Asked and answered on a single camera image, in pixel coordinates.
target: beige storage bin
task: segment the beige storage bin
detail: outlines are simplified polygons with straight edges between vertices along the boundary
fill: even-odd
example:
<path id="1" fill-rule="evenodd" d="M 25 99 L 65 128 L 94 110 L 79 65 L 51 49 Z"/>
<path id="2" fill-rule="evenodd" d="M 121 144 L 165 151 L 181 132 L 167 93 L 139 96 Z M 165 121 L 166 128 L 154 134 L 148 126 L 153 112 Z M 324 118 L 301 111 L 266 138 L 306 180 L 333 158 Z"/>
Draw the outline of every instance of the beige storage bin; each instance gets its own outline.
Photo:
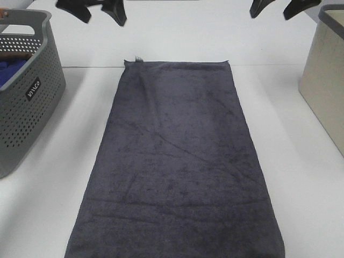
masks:
<path id="1" fill-rule="evenodd" d="M 299 91 L 344 155 L 344 5 L 324 5 Z"/>

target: towel tag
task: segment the towel tag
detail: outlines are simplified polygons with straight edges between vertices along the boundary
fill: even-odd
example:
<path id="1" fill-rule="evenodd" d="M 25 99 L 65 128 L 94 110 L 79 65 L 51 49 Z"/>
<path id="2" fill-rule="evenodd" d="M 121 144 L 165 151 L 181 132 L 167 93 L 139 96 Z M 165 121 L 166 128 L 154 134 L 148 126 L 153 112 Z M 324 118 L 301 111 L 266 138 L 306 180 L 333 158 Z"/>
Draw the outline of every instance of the towel tag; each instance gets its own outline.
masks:
<path id="1" fill-rule="evenodd" d="M 37 77 L 25 94 L 28 101 L 32 100 L 33 96 L 36 94 L 36 92 L 38 91 L 40 87 L 41 87 L 41 81 Z"/>
<path id="2" fill-rule="evenodd" d="M 139 57 L 139 56 L 135 57 L 135 62 L 143 62 L 143 61 L 144 60 L 141 57 Z"/>

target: basket handle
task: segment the basket handle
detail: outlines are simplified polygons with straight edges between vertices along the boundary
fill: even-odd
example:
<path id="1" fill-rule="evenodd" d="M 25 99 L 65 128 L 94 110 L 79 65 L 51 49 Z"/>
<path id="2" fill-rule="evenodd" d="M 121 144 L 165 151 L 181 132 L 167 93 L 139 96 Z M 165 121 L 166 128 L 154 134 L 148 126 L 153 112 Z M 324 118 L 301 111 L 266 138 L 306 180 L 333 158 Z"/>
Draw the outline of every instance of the basket handle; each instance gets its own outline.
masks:
<path id="1" fill-rule="evenodd" d="M 0 24 L 30 26 L 37 38 L 43 38 L 43 30 L 51 16 L 47 11 L 0 8 Z"/>

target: blue cloth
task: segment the blue cloth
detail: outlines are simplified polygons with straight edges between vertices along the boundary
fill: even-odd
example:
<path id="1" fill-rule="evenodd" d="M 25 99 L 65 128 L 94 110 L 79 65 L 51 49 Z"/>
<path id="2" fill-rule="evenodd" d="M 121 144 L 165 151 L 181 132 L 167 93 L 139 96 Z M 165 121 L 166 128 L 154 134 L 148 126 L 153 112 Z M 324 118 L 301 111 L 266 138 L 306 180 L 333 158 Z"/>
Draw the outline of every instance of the blue cloth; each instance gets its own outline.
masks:
<path id="1" fill-rule="evenodd" d="M 0 62 L 0 88 L 26 63 L 26 60 Z"/>

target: dark gray towel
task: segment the dark gray towel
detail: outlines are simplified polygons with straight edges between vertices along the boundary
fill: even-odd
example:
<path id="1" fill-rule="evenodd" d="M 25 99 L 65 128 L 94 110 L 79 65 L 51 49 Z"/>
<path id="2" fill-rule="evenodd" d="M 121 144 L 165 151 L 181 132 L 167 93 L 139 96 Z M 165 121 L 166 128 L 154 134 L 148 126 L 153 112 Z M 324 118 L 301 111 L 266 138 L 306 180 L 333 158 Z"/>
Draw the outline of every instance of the dark gray towel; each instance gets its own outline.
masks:
<path id="1" fill-rule="evenodd" d="M 125 67 L 65 257 L 285 257 L 229 64 Z"/>

